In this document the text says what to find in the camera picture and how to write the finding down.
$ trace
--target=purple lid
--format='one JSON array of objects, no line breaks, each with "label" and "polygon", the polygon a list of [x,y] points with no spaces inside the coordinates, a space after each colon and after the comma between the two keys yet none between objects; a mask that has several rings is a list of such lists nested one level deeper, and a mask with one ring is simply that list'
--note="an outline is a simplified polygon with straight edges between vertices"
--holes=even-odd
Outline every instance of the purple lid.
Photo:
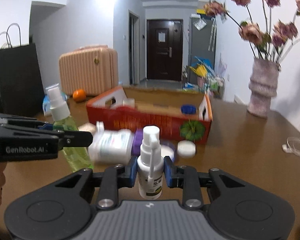
[{"label": "purple lid", "polygon": [[131,155],[140,156],[140,146],[143,140],[143,129],[137,129],[132,142]]},{"label": "purple lid", "polygon": [[[132,156],[140,156],[140,146],[142,145],[142,140],[143,140],[143,129],[137,129],[131,147]],[[167,140],[160,140],[160,144],[172,149],[174,154],[170,156],[170,158],[174,162],[176,156],[176,148],[174,144]]]}]

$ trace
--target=gray refrigerator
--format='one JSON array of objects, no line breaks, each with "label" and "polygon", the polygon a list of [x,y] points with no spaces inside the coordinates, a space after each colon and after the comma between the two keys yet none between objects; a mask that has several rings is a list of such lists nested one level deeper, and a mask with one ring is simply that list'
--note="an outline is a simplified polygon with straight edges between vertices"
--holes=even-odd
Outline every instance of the gray refrigerator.
[{"label": "gray refrigerator", "polygon": [[[211,45],[210,51],[208,50],[212,30],[212,21],[206,17],[202,18],[205,18],[207,25],[200,31],[194,25],[197,21],[199,21],[199,19],[192,17],[190,18],[188,65],[191,66],[194,62],[196,62],[197,60],[194,57],[197,56],[210,60],[212,68],[214,69],[215,47],[212,51]],[[192,84],[197,84],[197,76],[189,69],[187,81]]]}]

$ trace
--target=pink vase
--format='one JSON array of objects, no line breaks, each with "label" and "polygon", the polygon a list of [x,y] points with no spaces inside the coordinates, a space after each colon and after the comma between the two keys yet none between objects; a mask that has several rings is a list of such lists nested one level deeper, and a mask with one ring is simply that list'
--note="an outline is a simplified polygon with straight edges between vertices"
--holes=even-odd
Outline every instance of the pink vase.
[{"label": "pink vase", "polygon": [[255,58],[250,77],[251,99],[248,105],[250,114],[267,118],[271,98],[277,96],[279,71],[276,63]]}]

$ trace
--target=yellow decoration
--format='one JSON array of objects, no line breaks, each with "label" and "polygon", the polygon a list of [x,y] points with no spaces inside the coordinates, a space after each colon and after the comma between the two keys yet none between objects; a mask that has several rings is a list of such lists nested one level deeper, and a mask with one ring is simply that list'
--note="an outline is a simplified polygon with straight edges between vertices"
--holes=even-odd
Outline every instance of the yellow decoration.
[{"label": "yellow decoration", "polygon": [[203,9],[197,9],[197,14],[206,14],[206,11]]},{"label": "yellow decoration", "polygon": [[198,67],[195,69],[193,67],[190,67],[190,69],[196,73],[197,76],[199,77],[205,77],[208,74],[207,69],[205,68],[204,65],[198,65]]}]

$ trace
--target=green liquid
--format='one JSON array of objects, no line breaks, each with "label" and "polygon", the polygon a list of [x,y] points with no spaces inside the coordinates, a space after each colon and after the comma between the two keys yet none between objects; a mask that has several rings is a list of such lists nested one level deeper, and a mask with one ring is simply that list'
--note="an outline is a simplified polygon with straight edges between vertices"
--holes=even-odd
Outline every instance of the green liquid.
[{"label": "green liquid", "polygon": [[[54,130],[77,131],[77,126],[72,118],[68,116],[66,119],[56,121],[53,124]],[[93,164],[89,158],[85,147],[64,147],[62,150],[73,172],[84,168],[93,169]]]}]

